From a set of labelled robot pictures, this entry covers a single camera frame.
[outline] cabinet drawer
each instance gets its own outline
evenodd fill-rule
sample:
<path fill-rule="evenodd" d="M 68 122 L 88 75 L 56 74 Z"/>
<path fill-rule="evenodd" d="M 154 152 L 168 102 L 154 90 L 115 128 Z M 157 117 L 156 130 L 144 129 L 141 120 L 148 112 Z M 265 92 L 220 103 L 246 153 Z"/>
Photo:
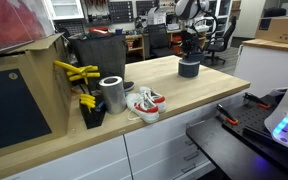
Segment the cabinet drawer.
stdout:
<path fill-rule="evenodd" d="M 206 161 L 205 163 L 195 167 L 191 171 L 175 178 L 174 180 L 196 180 L 205 174 L 213 171 L 216 167 L 211 163 L 211 161 Z"/>
<path fill-rule="evenodd" d="M 112 179 L 125 179 L 126 176 L 131 176 L 131 170 L 128 163 L 128 158 L 116 162 L 114 164 L 108 165 L 104 168 L 90 172 L 76 180 L 90 180 L 90 179 L 100 179 L 100 180 L 112 180 Z"/>
<path fill-rule="evenodd" d="M 216 113 L 216 104 L 224 107 L 243 103 L 242 93 L 229 96 L 190 111 L 178 114 L 163 121 L 148 125 L 136 131 L 125 134 L 125 141 L 129 156 L 134 156 L 147 149 L 157 146 L 185 134 L 186 124 L 194 124 L 202 120 L 202 117 L 210 113 Z"/>
<path fill-rule="evenodd" d="M 152 147 L 134 156 L 130 156 L 130 163 L 133 173 L 136 173 L 152 164 L 167 159 L 175 154 L 196 146 L 191 142 L 186 135 L 179 136 L 170 141 L 166 141 L 158 146 Z"/>
<path fill-rule="evenodd" d="M 9 176 L 6 180 L 75 179 L 124 158 L 127 158 L 124 139 L 119 136 Z"/>
<path fill-rule="evenodd" d="M 208 166 L 204 165 L 205 163 L 210 163 L 210 161 L 202 152 L 192 147 L 179 152 L 168 159 L 153 164 L 146 169 L 134 173 L 133 177 L 134 180 L 175 179 L 184 175 L 185 173 L 189 173 L 194 170 L 202 171 L 204 168 L 208 168 Z"/>

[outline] cardboard box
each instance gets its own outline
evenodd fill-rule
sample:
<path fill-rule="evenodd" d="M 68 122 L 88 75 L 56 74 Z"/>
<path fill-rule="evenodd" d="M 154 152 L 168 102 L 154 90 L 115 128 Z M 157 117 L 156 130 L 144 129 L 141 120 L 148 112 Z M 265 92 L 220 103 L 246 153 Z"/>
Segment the cardboard box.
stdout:
<path fill-rule="evenodd" d="M 241 7 L 241 1 L 233 1 L 231 10 L 239 10 Z"/>
<path fill-rule="evenodd" d="M 56 34 L 0 57 L 0 156 L 67 134 L 70 84 L 53 65 L 64 50 Z"/>
<path fill-rule="evenodd" d="M 255 38 L 288 44 L 288 17 L 260 19 Z"/>
<path fill-rule="evenodd" d="M 238 10 L 231 10 L 230 22 L 231 22 L 231 19 L 232 19 L 233 16 L 235 16 L 235 17 L 236 17 L 236 20 L 238 20 L 239 17 L 240 17 L 240 13 L 241 13 L 241 10 L 240 10 L 240 9 L 238 9 Z"/>
<path fill-rule="evenodd" d="M 157 9 L 157 7 L 151 8 L 147 15 L 147 24 L 163 24 L 166 23 L 166 11 Z"/>

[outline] yellow clamp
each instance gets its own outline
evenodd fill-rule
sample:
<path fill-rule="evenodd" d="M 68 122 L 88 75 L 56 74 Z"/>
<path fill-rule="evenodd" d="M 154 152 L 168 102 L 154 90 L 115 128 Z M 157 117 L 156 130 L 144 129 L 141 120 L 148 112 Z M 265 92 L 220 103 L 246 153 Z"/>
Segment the yellow clamp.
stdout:
<path fill-rule="evenodd" d="M 55 65 L 60 66 L 68 70 L 67 75 L 72 76 L 69 78 L 70 81 L 75 81 L 84 78 L 85 84 L 88 85 L 88 78 L 90 77 L 100 77 L 100 73 L 93 72 L 89 73 L 89 71 L 96 71 L 98 70 L 97 66 L 85 66 L 85 67 L 74 67 L 72 65 L 63 63 L 61 61 L 55 60 L 53 62 Z"/>

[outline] shoe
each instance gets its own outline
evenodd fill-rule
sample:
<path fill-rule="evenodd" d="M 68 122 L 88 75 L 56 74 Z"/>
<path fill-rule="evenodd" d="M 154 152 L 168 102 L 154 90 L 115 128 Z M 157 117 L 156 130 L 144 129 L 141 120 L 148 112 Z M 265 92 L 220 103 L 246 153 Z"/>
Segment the shoe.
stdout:
<path fill-rule="evenodd" d="M 151 124 L 158 121 L 158 107 L 146 94 L 130 93 L 126 96 L 125 100 L 131 112 L 137 114 L 146 123 Z"/>
<path fill-rule="evenodd" d="M 153 91 L 151 88 L 141 86 L 138 89 L 138 93 L 146 93 L 148 98 L 157 105 L 158 107 L 158 112 L 163 113 L 166 111 L 166 101 L 165 97 L 158 94 L 157 92 Z"/>
<path fill-rule="evenodd" d="M 132 91 L 134 89 L 134 82 L 130 81 L 130 82 L 125 82 L 123 83 L 124 86 L 124 91 L 128 92 L 128 91 Z"/>

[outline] office chair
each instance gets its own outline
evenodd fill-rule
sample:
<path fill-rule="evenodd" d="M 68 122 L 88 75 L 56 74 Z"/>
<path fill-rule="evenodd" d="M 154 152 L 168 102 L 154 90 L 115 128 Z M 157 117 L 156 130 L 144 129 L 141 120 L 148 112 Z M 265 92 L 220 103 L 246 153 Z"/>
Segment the office chair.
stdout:
<path fill-rule="evenodd" d="M 236 27 L 236 16 L 232 17 L 231 26 L 228 28 L 228 30 L 224 33 L 224 36 L 215 36 L 210 37 L 209 42 L 203 49 L 204 51 L 208 51 L 208 53 L 212 53 L 211 56 L 205 56 L 204 60 L 211 59 L 212 65 L 215 61 L 223 61 L 223 64 L 225 64 L 226 60 L 222 59 L 218 56 L 215 56 L 215 52 L 223 52 L 227 49 L 228 41 L 230 40 L 230 37 L 232 36 L 234 30 Z"/>
<path fill-rule="evenodd" d="M 170 38 L 166 31 L 165 24 L 148 25 L 150 41 L 150 56 L 154 58 L 175 55 L 171 48 Z"/>
<path fill-rule="evenodd" d="M 268 8 L 264 12 L 264 17 L 277 17 L 277 16 L 285 16 L 286 9 L 284 8 Z"/>

